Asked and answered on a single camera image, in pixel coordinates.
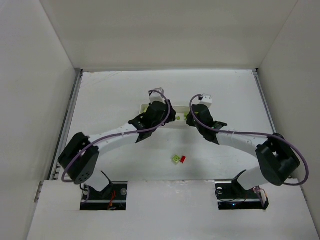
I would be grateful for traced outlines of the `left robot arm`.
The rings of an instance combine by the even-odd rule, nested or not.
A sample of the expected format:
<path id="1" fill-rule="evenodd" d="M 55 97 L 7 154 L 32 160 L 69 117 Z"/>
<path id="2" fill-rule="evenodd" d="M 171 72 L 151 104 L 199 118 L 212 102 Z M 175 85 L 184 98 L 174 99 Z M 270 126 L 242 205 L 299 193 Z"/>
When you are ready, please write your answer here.
<path id="1" fill-rule="evenodd" d="M 126 145 L 137 144 L 151 137 L 160 126 L 176 120 L 176 112 L 169 100 L 154 101 L 147 111 L 125 125 L 101 134 L 87 136 L 76 133 L 58 158 L 64 169 L 61 180 L 75 185 L 87 185 L 103 194 L 111 182 L 96 170 L 99 157 Z"/>

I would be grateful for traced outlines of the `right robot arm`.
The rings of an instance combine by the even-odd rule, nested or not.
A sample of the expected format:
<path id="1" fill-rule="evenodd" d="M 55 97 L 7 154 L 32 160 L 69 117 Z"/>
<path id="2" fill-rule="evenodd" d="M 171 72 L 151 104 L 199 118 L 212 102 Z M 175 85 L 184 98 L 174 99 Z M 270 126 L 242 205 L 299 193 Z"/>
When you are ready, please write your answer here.
<path id="1" fill-rule="evenodd" d="M 191 105 L 186 123 L 197 128 L 208 142 L 234 148 L 257 159 L 258 166 L 241 171 L 233 179 L 244 190 L 267 183 L 279 187 L 300 166 L 299 159 L 281 135 L 237 134 L 228 130 L 226 123 L 215 121 L 204 104 Z"/>

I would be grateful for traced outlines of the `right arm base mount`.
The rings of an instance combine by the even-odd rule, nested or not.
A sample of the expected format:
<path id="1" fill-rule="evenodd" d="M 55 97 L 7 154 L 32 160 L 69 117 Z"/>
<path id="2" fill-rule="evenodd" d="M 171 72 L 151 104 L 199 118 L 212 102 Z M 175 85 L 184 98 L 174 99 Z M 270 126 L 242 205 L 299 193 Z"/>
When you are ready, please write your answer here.
<path id="1" fill-rule="evenodd" d="M 270 203 L 266 191 L 259 186 L 245 190 L 238 178 L 245 171 L 240 172 L 233 179 L 219 179 L 215 181 L 215 196 L 217 206 L 222 210 L 266 210 Z"/>

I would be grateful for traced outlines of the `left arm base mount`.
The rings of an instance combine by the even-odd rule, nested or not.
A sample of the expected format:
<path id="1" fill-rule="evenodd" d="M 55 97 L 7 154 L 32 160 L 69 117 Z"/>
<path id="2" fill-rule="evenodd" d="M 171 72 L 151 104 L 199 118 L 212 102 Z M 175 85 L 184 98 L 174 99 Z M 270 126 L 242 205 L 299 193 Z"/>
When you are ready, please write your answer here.
<path id="1" fill-rule="evenodd" d="M 125 211 L 127 208 L 127 181 L 112 181 L 102 170 L 105 188 L 97 191 L 92 186 L 82 183 L 81 211 Z"/>

